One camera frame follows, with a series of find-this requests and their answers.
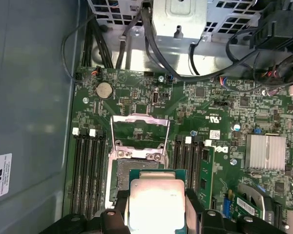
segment green circuit board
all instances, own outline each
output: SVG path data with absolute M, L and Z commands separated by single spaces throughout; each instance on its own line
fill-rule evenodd
M 89 76 L 94 68 L 80 67 L 78 72 L 84 77 Z M 163 76 L 164 81 L 159 82 L 158 77 Z M 100 98 L 97 87 L 106 82 L 111 85 L 112 92 L 107 98 Z M 251 80 L 229 78 L 227 85 L 240 90 L 253 88 Z M 153 72 L 135 72 L 115 69 L 102 69 L 102 74 L 83 85 L 76 85 L 73 97 L 71 132 L 73 128 L 80 130 L 96 129 L 102 131 L 99 143 L 89 143 L 95 147 L 99 155 L 103 155 L 93 168 L 84 163 L 83 169 L 93 173 L 93 187 L 87 183 L 85 193 L 89 197 L 80 201 L 75 191 L 82 190 L 90 175 L 74 175 L 76 167 L 76 144 L 79 149 L 86 144 L 77 142 L 71 135 L 69 141 L 67 176 L 64 196 L 63 215 L 71 212 L 83 212 L 83 208 L 74 208 L 73 199 L 80 203 L 89 202 L 90 198 L 96 200 L 97 205 L 91 205 L 92 213 L 104 208 L 105 186 L 107 174 L 108 153 L 112 148 L 111 116 L 128 116 L 134 113 L 148 114 L 154 118 L 168 119 L 170 129 L 167 141 L 169 168 L 178 167 L 176 156 L 176 138 L 184 139 L 188 136 L 199 137 L 201 141 L 212 140 L 213 162 L 209 168 L 209 178 L 212 179 L 211 195 L 217 210 L 223 209 L 224 194 L 228 189 L 235 189 L 239 183 L 260 186 L 274 200 L 288 209 L 293 209 L 293 97 L 288 95 L 286 89 L 280 89 L 272 97 L 263 95 L 262 91 L 252 94 L 241 94 L 227 91 L 220 86 L 217 78 L 205 82 L 185 83 L 176 79 Z M 234 132 L 233 125 L 239 124 L 241 130 Z M 291 171 L 254 171 L 250 173 L 244 167 L 246 137 L 248 134 L 275 134 L 287 138 L 286 165 Z M 137 148 L 157 146 L 165 139 L 166 128 L 163 126 L 146 126 L 145 123 L 136 123 L 132 126 L 115 126 L 115 137 L 126 145 Z M 230 160 L 235 158 L 236 165 Z M 113 177 L 111 183 L 111 199 L 115 199 L 117 179 Z

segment cable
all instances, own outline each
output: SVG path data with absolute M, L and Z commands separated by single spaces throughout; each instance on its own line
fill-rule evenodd
M 238 35 L 241 34 L 245 34 L 245 33 L 254 33 L 256 32 L 257 28 L 248 28 L 248 29 L 243 29 L 241 31 L 238 31 L 237 33 L 235 33 L 227 42 L 226 44 L 226 54 L 228 56 L 228 58 L 232 61 L 232 62 L 238 62 L 239 60 L 232 54 L 231 50 L 230 50 L 230 43 L 231 41 L 236 38 Z M 246 64 L 246 63 L 242 63 L 242 66 L 248 68 L 249 70 L 252 70 L 252 68 Z
M 144 8 L 142 10 L 142 21 L 143 21 L 143 26 L 145 28 L 145 34 L 147 37 L 147 40 L 156 56 L 156 58 L 158 59 L 158 61 L 168 70 L 168 72 L 173 75 L 175 78 L 179 79 L 180 81 L 184 81 L 184 82 L 198 82 L 198 81 L 204 81 L 206 79 L 209 78 L 213 78 L 213 77 L 217 77 L 220 76 L 222 74 L 224 74 L 225 72 L 239 66 L 241 63 L 245 62 L 247 59 L 249 59 L 250 57 L 252 57 L 253 55 L 255 55 L 257 53 L 257 51 L 253 51 L 251 53 L 249 53 L 248 55 L 246 55 L 245 57 L 243 57 L 242 59 L 240 59 L 238 62 L 233 63 L 232 65 L 230 65 L 227 68 L 224 68 L 220 71 L 217 72 L 213 72 L 211 74 L 208 75 L 204 75 L 204 76 L 181 76 L 179 75 L 170 65 L 169 63 L 166 61 L 166 59 L 163 57 L 162 53 L 160 52 L 160 50 L 158 49 L 153 33 L 152 33 L 152 27 L 151 27 L 151 23 L 150 23 L 150 16 L 149 16 L 149 12 L 147 8 Z
M 126 29 L 124 30 L 122 34 L 123 37 L 128 36 L 129 31 L 132 29 L 133 26 L 137 24 L 140 18 L 141 18 L 141 11 L 139 11 L 137 15 L 135 16 L 135 18 L 133 18 L 133 20 L 129 23 L 129 25 L 127 25 Z M 126 42 L 122 40 L 119 47 L 119 55 L 116 61 L 116 69 L 120 69 L 122 66 L 123 58 L 125 54 L 125 48 L 126 48 Z
M 196 75 L 198 75 L 198 76 L 200 75 L 200 73 L 197 71 L 197 69 L 195 67 L 193 57 L 194 57 L 194 50 L 199 45 L 200 41 L 201 41 L 201 39 L 199 39 L 199 41 L 196 44 L 191 44 L 190 45 L 190 53 L 189 53 L 191 67 L 192 67 L 194 73 Z
M 71 73 L 69 72 L 68 70 L 68 67 L 67 67 L 67 64 L 66 64 L 66 59 L 65 59 L 65 44 L 66 44 L 66 41 L 67 39 L 72 35 L 74 34 L 75 32 L 77 32 L 78 30 L 80 30 L 81 28 L 85 27 L 87 25 L 87 23 L 89 21 L 91 21 L 93 18 L 95 17 L 95 15 L 91 15 L 85 22 L 83 22 L 82 24 L 80 24 L 77 28 L 75 28 L 73 31 L 71 31 L 69 34 L 67 34 L 63 40 L 62 40 L 62 44 L 61 44 L 61 54 L 62 54 L 62 64 L 63 64 L 63 67 L 64 67 L 64 70 L 65 70 L 65 73 L 67 74 L 67 76 L 75 83 L 79 83 L 79 84 L 82 84 L 82 83 L 85 83 L 87 82 L 89 79 L 91 79 L 92 76 L 89 76 L 89 77 L 86 77 L 85 79 L 83 80 L 78 80 L 78 79 L 75 79 Z
M 270 76 L 265 83 L 259 81 L 257 79 L 257 77 L 256 77 L 256 67 L 257 67 L 257 63 L 258 63 L 258 60 L 259 60 L 259 55 L 260 55 L 260 53 L 258 53 L 258 55 L 256 56 L 256 58 L 254 60 L 254 65 L 253 65 L 253 79 L 254 79 L 254 81 L 256 83 L 258 83 L 260 85 L 263 85 L 265 87 L 268 87 L 268 88 L 279 88 L 279 87 L 287 87 L 287 86 L 293 85 L 293 81 L 292 82 L 288 82 L 288 83 L 283 83 L 283 84 L 268 84 L 268 82 L 271 80 L 272 76 Z M 293 62 L 289 62 L 292 59 L 291 57 L 292 56 L 290 56 L 290 57 L 286 58 L 284 61 L 282 61 L 279 64 L 279 67 L 286 67 L 288 65 L 293 65 Z
M 148 57 L 148 59 L 151 60 L 154 63 L 154 65 L 157 66 L 158 68 L 165 69 L 165 67 L 163 67 L 162 64 L 156 61 L 156 59 L 153 58 L 153 56 L 150 54 L 150 51 L 148 49 L 149 44 L 146 37 L 145 37 L 145 45 L 146 45 L 146 56 Z
M 104 40 L 104 37 L 102 35 L 102 31 L 100 29 L 100 26 L 98 24 L 98 21 L 96 18 L 93 18 L 91 21 L 91 25 L 93 27 L 94 37 L 97 41 L 97 45 L 101 54 L 102 60 L 106 60 L 107 68 L 113 68 L 112 58 L 109 53 L 109 49 L 107 47 L 107 44 Z

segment integrated circuit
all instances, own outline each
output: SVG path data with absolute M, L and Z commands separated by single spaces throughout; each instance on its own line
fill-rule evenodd
M 195 89 L 195 96 L 204 98 L 205 97 L 205 88 L 204 87 L 197 87 Z
M 249 102 L 250 102 L 250 98 L 249 97 L 241 97 L 240 98 L 240 106 L 248 107 L 249 106 Z
M 282 193 L 282 192 L 284 192 L 284 183 L 276 182 L 276 183 L 274 184 L 274 190 L 275 190 L 277 193 Z

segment usb port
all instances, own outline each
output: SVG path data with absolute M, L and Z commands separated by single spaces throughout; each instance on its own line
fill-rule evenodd
M 152 103 L 153 104 L 158 103 L 158 92 L 153 92 L 153 95 L 152 95 Z

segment aluminum heatsink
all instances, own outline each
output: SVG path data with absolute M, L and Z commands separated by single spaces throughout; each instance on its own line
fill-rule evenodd
M 247 135 L 245 167 L 284 170 L 286 138 L 281 136 Z

